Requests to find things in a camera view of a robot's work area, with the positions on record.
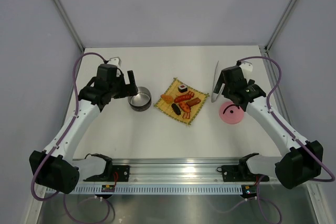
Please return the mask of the round metal lunch box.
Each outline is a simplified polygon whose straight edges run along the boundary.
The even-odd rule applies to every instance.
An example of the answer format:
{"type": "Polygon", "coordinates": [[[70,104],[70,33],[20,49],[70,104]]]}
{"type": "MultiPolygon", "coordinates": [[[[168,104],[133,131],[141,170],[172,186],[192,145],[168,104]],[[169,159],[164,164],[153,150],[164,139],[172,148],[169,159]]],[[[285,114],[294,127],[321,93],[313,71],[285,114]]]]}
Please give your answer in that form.
{"type": "Polygon", "coordinates": [[[151,92],[146,87],[138,87],[138,93],[128,97],[128,103],[135,111],[145,111],[152,104],[151,92]]]}

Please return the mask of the red sausage toy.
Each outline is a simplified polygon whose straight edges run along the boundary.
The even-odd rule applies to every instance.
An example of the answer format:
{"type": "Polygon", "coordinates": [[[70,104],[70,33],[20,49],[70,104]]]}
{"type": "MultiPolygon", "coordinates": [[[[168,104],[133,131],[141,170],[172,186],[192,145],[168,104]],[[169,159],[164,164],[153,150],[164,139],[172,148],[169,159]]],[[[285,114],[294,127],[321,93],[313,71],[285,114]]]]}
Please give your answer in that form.
{"type": "Polygon", "coordinates": [[[186,100],[189,100],[191,98],[192,98],[192,96],[189,95],[189,94],[180,95],[180,96],[178,96],[174,99],[174,103],[179,103],[179,102],[182,102],[182,101],[186,101],[186,100]]]}

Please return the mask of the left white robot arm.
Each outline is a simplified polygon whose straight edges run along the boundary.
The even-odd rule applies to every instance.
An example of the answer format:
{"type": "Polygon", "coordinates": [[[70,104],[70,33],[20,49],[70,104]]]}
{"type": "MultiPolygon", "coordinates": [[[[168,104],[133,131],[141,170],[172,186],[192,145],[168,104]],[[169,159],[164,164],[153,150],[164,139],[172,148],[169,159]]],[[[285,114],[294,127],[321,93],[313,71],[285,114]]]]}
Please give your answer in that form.
{"type": "Polygon", "coordinates": [[[75,151],[91,123],[112,99],[131,97],[138,88],[133,71],[124,74],[112,64],[101,64],[96,76],[76,92],[75,111],[43,151],[33,151],[29,157],[33,172],[31,189],[39,184],[57,192],[69,194],[78,182],[98,177],[107,181],[113,176],[111,159],[103,155],[74,160],[75,151]]]}

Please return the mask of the red bacon slice toy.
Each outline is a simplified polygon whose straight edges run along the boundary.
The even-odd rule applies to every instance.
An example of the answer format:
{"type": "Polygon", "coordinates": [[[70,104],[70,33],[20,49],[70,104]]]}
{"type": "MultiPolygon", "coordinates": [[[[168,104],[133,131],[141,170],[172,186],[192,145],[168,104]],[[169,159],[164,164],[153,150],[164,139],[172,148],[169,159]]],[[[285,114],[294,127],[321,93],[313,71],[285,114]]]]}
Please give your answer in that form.
{"type": "Polygon", "coordinates": [[[194,92],[192,92],[192,91],[189,91],[188,93],[187,93],[187,95],[190,95],[192,98],[194,97],[194,92]]]}

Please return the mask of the pink round lid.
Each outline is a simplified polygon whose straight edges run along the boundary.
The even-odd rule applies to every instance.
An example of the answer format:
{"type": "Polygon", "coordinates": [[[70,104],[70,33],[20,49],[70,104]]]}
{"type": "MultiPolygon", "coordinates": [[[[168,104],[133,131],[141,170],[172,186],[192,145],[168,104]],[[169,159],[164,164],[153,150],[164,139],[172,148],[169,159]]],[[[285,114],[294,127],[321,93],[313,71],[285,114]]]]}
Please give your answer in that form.
{"type": "Polygon", "coordinates": [[[227,101],[219,108],[219,117],[226,124],[238,124],[244,118],[244,111],[234,103],[227,101]]]}

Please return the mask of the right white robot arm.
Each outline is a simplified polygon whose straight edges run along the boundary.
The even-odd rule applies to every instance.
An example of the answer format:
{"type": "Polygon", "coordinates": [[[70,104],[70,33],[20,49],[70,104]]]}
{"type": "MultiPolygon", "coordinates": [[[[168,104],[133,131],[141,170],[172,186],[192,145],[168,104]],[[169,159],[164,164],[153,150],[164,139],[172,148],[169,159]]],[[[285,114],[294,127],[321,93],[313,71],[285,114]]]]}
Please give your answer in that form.
{"type": "Polygon", "coordinates": [[[241,64],[221,71],[214,92],[231,100],[265,130],[280,152],[279,157],[252,153],[239,160],[238,173],[244,180],[255,175],[277,178],[292,189],[321,174],[323,147],[310,142],[273,109],[263,89],[244,77],[241,64]]]}

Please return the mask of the black seaweed roll toy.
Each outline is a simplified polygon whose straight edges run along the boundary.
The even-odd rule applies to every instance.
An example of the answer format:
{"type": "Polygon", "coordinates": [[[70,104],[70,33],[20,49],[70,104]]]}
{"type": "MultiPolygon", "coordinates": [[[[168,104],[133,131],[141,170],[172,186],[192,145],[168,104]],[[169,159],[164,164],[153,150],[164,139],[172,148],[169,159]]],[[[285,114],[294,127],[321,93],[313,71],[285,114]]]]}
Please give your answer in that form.
{"type": "Polygon", "coordinates": [[[181,110],[177,104],[172,103],[171,107],[176,115],[181,115],[181,110]]]}

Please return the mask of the orange shrimp toy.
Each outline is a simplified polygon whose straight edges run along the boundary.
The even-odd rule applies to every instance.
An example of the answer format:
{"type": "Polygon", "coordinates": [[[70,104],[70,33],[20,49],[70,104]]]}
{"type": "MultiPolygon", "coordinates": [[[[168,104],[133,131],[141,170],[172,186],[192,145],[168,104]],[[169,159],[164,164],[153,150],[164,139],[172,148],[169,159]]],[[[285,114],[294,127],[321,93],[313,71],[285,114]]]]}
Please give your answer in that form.
{"type": "Polygon", "coordinates": [[[184,112],[191,112],[191,108],[187,105],[186,102],[182,101],[178,103],[179,107],[181,108],[181,110],[183,110],[184,112]]]}

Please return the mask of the brown rectangular food toy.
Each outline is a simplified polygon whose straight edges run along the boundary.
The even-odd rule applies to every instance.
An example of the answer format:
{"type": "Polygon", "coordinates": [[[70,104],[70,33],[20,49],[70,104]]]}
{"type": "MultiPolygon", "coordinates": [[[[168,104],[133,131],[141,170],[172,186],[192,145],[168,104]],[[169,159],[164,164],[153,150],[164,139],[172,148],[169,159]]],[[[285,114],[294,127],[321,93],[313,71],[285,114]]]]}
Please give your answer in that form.
{"type": "Polygon", "coordinates": [[[192,107],[192,106],[195,106],[195,105],[199,104],[200,102],[201,102],[200,98],[195,98],[195,99],[187,101],[187,105],[189,107],[192,107]]]}

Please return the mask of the metal tongs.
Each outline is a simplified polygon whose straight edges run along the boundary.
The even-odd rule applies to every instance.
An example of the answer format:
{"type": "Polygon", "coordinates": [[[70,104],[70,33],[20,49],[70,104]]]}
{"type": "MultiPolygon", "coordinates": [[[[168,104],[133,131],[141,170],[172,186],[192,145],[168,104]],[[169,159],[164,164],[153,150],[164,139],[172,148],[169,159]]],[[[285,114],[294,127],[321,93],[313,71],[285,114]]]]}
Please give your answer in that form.
{"type": "Polygon", "coordinates": [[[219,95],[222,93],[224,84],[223,84],[223,75],[222,70],[219,67],[219,61],[216,64],[214,72],[214,80],[211,94],[211,103],[214,103],[219,95]]]}

